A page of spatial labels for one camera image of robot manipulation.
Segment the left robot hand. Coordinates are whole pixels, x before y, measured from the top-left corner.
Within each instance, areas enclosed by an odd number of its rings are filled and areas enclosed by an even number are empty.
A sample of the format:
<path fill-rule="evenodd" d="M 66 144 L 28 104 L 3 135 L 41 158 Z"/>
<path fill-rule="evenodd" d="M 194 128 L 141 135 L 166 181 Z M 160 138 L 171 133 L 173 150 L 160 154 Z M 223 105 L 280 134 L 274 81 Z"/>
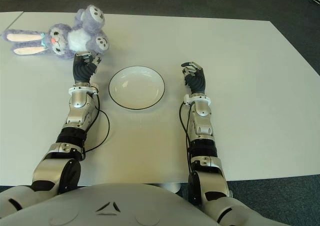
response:
<path fill-rule="evenodd" d="M 75 83 L 89 83 L 91 76 L 97 72 L 101 62 L 99 53 L 80 51 L 74 55 L 72 73 Z"/>

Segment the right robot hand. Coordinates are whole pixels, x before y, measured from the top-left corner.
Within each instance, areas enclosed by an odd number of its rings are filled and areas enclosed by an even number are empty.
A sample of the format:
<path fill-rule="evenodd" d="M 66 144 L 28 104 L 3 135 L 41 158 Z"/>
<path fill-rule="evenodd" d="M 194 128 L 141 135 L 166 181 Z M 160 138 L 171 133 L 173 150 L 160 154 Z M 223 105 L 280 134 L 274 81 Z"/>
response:
<path fill-rule="evenodd" d="M 205 94 L 206 79 L 203 68 L 196 62 L 190 61 L 181 64 L 185 85 L 192 94 Z"/>

